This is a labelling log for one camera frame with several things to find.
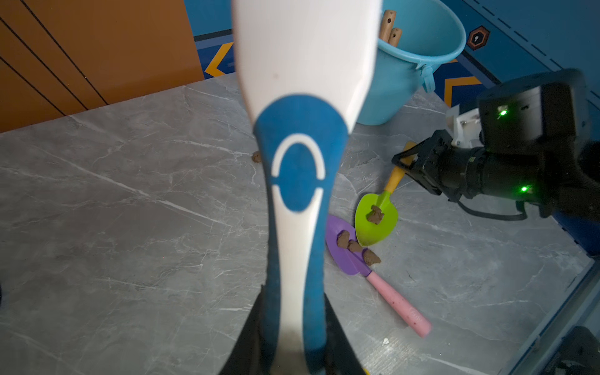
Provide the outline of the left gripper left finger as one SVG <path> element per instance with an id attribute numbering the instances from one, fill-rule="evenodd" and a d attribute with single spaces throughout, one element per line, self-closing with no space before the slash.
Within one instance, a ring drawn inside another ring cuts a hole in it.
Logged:
<path id="1" fill-rule="evenodd" d="M 234 348 L 219 375 L 258 375 L 263 373 L 260 337 L 263 295 L 263 287 L 261 287 Z"/>

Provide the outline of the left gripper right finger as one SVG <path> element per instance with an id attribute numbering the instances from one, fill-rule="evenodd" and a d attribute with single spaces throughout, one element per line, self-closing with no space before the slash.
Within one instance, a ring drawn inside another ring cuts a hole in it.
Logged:
<path id="1" fill-rule="evenodd" d="M 329 298 L 325 296 L 327 323 L 326 375 L 365 375 Z"/>

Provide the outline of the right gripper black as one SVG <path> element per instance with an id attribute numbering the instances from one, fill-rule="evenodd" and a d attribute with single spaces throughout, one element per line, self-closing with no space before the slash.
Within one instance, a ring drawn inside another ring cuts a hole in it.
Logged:
<path id="1" fill-rule="evenodd" d="M 431 137 L 394 155 L 392 163 L 433 195 L 461 197 L 469 149 L 453 147 L 452 140 L 448 131 L 435 131 Z"/>

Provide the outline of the green leaf trowel yellow handle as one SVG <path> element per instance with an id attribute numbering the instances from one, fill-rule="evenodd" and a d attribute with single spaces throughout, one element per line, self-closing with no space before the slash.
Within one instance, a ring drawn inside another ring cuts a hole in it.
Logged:
<path id="1" fill-rule="evenodd" d="M 391 196 L 406 172 L 394 167 L 380 194 L 366 194 L 358 203 L 355 214 L 356 238 L 363 247 L 375 245 L 386 239 L 398 223 L 398 210 Z"/>

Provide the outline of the scrub brush blue white handle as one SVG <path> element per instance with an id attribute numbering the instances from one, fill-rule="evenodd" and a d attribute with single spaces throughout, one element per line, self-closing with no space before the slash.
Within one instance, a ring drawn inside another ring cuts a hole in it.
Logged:
<path id="1" fill-rule="evenodd" d="M 260 368 L 322 374 L 323 251 L 348 138 L 373 78 L 379 1 L 235 1 L 236 74 L 266 179 Z"/>

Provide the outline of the light green trowel wooden handle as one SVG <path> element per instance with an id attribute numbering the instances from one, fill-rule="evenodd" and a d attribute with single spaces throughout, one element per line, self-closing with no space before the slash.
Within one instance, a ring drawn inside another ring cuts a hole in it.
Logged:
<path id="1" fill-rule="evenodd" d="M 387 43 L 389 43 L 389 45 L 397 48 L 398 44 L 400 42 L 400 39 L 402 38 L 402 35 L 403 35 L 403 30 L 401 28 L 394 27 L 390 33 Z"/>

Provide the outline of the green pointed shovel wooden handle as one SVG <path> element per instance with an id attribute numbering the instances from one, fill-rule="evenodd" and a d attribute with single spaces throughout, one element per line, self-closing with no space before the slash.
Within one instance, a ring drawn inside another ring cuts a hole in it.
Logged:
<path id="1" fill-rule="evenodd" d="M 388 42 L 389 38 L 391 37 L 396 14 L 397 12 L 395 12 L 393 9 L 386 9 L 383 12 L 379 31 L 379 39 L 381 39 L 383 42 Z"/>

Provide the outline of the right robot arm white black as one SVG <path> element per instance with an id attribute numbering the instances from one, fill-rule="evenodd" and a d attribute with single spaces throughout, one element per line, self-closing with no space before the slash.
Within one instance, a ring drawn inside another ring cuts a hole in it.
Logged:
<path id="1" fill-rule="evenodd" d="M 452 107 L 448 126 L 395 155 L 393 164 L 433 195 L 462 206 L 507 198 L 554 217 L 591 257 L 599 255 L 599 143 L 592 139 L 586 82 L 577 69 L 537 73 Z"/>

